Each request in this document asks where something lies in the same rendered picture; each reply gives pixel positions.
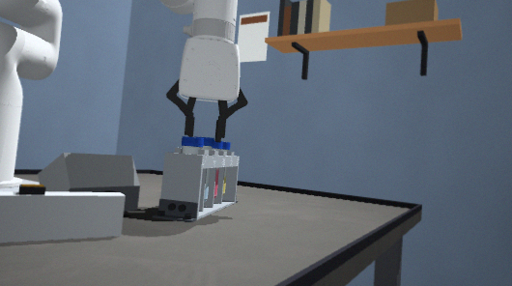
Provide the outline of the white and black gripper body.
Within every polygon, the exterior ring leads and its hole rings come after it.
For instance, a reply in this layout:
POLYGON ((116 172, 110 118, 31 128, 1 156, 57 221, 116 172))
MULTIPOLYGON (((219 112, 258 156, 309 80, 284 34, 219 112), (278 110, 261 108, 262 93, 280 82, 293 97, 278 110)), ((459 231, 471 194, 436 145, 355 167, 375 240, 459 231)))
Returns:
POLYGON ((238 98, 239 90, 240 53, 237 44, 211 35, 186 40, 179 78, 181 97, 231 102, 238 98))

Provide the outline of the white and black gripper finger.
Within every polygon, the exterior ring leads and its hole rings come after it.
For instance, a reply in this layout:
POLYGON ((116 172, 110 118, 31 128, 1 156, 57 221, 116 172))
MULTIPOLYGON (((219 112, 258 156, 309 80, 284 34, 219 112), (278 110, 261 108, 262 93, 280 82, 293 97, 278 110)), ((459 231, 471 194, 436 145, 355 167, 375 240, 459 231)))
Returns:
POLYGON ((196 102, 196 98, 189 97, 187 104, 183 100, 181 100, 177 93, 179 92, 179 79, 173 85, 173 87, 167 92, 166 97, 174 102, 185 114, 185 135, 188 137, 193 137, 194 130, 194 119, 193 117, 193 107, 196 102))
POLYGON ((239 90, 238 102, 228 108, 227 100, 218 100, 219 116, 216 120, 215 141, 221 142, 221 138, 225 137, 226 119, 234 112, 243 108, 248 104, 241 88, 239 90))

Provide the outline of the black table edge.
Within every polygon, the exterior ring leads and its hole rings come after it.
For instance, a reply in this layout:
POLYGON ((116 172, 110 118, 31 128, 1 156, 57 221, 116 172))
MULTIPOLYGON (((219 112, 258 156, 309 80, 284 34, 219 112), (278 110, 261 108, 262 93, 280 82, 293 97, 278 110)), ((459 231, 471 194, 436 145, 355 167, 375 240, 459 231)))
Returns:
MULTIPOLYGON (((42 169, 15 169, 14 175, 38 175, 42 169)), ((360 197, 346 194, 338 194, 338 193, 330 193, 316 190, 308 190, 308 189, 300 189, 293 187, 285 187, 285 186, 271 186, 271 185, 263 185, 249 182, 241 182, 237 181, 238 186, 251 186, 265 189, 273 189, 301 194, 309 194, 344 200, 352 200, 358 202, 365 203, 373 203, 401 208, 408 208, 410 210, 406 211, 403 214, 398 215, 397 217, 391 219, 389 222, 383 224, 382 226, 374 229, 373 231, 367 233, 366 235, 358 238, 357 240, 343 246, 342 248, 336 250, 335 252, 329 254, 327 257, 321 259, 320 261, 314 263, 313 265, 305 268, 304 270, 292 275, 291 277, 285 279, 284 281, 276 284, 275 286, 312 286, 317 281, 328 275, 330 272, 334 271, 345 262, 356 256, 360 251, 389 233, 391 230, 408 220, 413 215, 417 214, 422 210, 422 205, 406 203, 406 202, 398 202, 398 201, 390 201, 376 198, 368 198, 368 197, 360 197)))

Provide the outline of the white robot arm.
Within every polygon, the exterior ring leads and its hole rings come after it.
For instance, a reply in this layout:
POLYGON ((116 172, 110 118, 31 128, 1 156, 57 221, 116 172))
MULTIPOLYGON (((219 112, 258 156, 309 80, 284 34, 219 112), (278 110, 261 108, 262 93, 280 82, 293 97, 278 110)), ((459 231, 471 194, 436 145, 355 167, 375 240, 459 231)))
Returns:
MULTIPOLYGON (((160 1, 176 14, 193 14, 183 34, 235 40, 238 0, 160 1)), ((20 25, 19 29, 0 21, 0 188, 7 188, 22 184, 14 178, 22 109, 18 78, 42 80, 53 73, 62 10, 58 0, 0 0, 0 16, 20 25)))

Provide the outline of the white control panel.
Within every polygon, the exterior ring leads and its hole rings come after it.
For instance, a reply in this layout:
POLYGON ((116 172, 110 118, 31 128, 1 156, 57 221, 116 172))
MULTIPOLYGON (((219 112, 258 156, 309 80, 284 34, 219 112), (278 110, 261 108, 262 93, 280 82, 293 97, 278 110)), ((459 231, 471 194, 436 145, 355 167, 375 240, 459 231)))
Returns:
POLYGON ((121 192, 124 212, 138 208, 140 184, 132 156, 62 153, 38 177, 46 191, 121 192))

